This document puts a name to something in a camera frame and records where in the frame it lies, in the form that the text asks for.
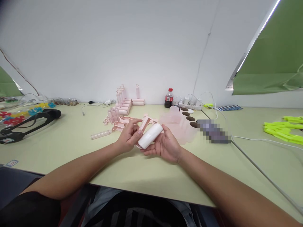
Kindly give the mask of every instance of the blue flower-shaped part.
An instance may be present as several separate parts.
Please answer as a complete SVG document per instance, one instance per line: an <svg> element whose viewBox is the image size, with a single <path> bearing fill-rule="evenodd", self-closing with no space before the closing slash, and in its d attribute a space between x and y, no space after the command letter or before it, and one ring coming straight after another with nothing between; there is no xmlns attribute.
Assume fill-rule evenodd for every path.
<svg viewBox="0 0 303 227"><path fill-rule="evenodd" d="M35 110L36 112L42 112L42 108L41 108L41 107L36 107L36 108L34 108L34 110Z"/></svg>
<svg viewBox="0 0 303 227"><path fill-rule="evenodd" d="M55 103L53 103L53 102L49 103L48 106L49 106L50 108L56 107Z"/></svg>
<svg viewBox="0 0 303 227"><path fill-rule="evenodd" d="M10 120L10 119L14 119L13 117L10 117L10 116L5 116L4 120L3 121L7 121L7 120Z"/></svg>
<svg viewBox="0 0 303 227"><path fill-rule="evenodd" d="M28 113L29 113L31 116L37 114L37 112L35 112L33 109L30 109L30 110L28 111Z"/></svg>

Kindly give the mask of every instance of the light green desk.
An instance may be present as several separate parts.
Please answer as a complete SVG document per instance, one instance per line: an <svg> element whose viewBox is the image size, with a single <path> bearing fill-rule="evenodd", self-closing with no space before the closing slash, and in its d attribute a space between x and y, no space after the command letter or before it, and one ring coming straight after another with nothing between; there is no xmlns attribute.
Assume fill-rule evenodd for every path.
<svg viewBox="0 0 303 227"><path fill-rule="evenodd" d="M56 108L62 112L59 120L20 142L0 145L0 163L6 164L15 159L19 162L14 168L47 174L79 156L115 142L120 132L90 139L92 134L111 129L112 125L104 126L102 123L108 108L85 107L86 114L83 116L82 106L83 103L77 106L58 106ZM142 118L144 113L148 113L152 118L159 118L161 113L167 111L163 105L134 106L129 116ZM196 119L207 119L201 111L194 112L192 116ZM303 222L303 217L233 144L210 144L203 136L197 135L184 148L244 182ZM136 147L113 160L91 183L214 206L205 192L178 165L159 157L145 157Z"/></svg>
<svg viewBox="0 0 303 227"><path fill-rule="evenodd" d="M211 119L215 111L203 108ZM302 109L244 108L238 111L223 111L233 136L251 139L269 139L280 143L303 148L303 145L285 142L263 132L264 122L282 121L283 116L303 116ZM224 117L218 112L216 120L227 128ZM293 134L303 136L294 129ZM273 142L250 141L234 138L244 152L292 199L303 207L303 151Z"/></svg>

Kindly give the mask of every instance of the black shirt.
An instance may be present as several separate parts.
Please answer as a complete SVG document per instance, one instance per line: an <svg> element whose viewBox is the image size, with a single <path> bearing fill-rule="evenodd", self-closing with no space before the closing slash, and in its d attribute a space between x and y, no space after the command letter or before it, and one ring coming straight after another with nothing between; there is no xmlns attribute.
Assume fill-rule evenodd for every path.
<svg viewBox="0 0 303 227"><path fill-rule="evenodd" d="M86 225L137 226L139 214L142 226L186 227L182 214L166 199L120 192L115 195ZM27 192L14 198L0 211L0 227L58 226L61 215L60 201L38 192Z"/></svg>

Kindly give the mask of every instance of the right hand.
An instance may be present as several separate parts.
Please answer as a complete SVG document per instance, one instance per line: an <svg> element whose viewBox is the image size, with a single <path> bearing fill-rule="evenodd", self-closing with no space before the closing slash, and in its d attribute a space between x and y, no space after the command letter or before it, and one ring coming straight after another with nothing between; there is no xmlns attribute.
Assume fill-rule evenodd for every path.
<svg viewBox="0 0 303 227"><path fill-rule="evenodd" d="M162 124L164 134L160 135L155 139L154 144L150 144L145 150L144 155L158 155L169 162L178 162L181 157L182 147L179 145L177 139L171 133L170 129Z"/></svg>

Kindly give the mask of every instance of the white lint roller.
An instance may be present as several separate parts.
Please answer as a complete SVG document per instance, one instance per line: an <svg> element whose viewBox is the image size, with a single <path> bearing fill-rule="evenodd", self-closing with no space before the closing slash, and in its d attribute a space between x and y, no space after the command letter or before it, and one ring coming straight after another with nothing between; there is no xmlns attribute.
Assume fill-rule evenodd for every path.
<svg viewBox="0 0 303 227"><path fill-rule="evenodd" d="M154 124L143 136L139 139L138 144L140 149L146 149L155 138L163 131L163 128L158 123Z"/></svg>

